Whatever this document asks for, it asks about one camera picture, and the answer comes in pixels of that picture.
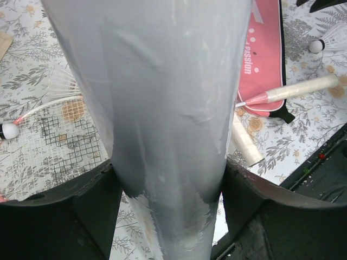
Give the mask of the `white shuttlecock tube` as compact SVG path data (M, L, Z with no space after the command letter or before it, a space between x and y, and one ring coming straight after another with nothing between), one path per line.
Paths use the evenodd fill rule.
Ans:
M43 1L155 259L209 259L251 1Z

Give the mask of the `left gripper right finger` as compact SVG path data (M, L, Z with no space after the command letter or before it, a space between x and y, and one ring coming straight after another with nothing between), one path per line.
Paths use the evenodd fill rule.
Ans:
M346 259L346 204L310 198L227 161L228 233L212 259Z

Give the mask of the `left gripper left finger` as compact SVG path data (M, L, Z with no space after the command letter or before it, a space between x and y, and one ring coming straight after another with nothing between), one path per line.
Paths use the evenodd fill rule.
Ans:
M1 203L1 259L109 259L122 188L109 161Z

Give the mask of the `white shuttlecock black band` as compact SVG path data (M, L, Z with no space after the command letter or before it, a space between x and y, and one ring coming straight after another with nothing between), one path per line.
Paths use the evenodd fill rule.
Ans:
M345 51L346 50L346 22L333 25L326 33L309 44L311 53L327 51Z

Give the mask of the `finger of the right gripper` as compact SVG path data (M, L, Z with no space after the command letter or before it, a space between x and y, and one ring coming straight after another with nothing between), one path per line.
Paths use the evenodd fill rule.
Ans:
M296 7L300 7L309 2L309 0L296 0ZM345 4L347 0L315 0L311 7L310 12L316 12L325 8L333 7L335 5Z

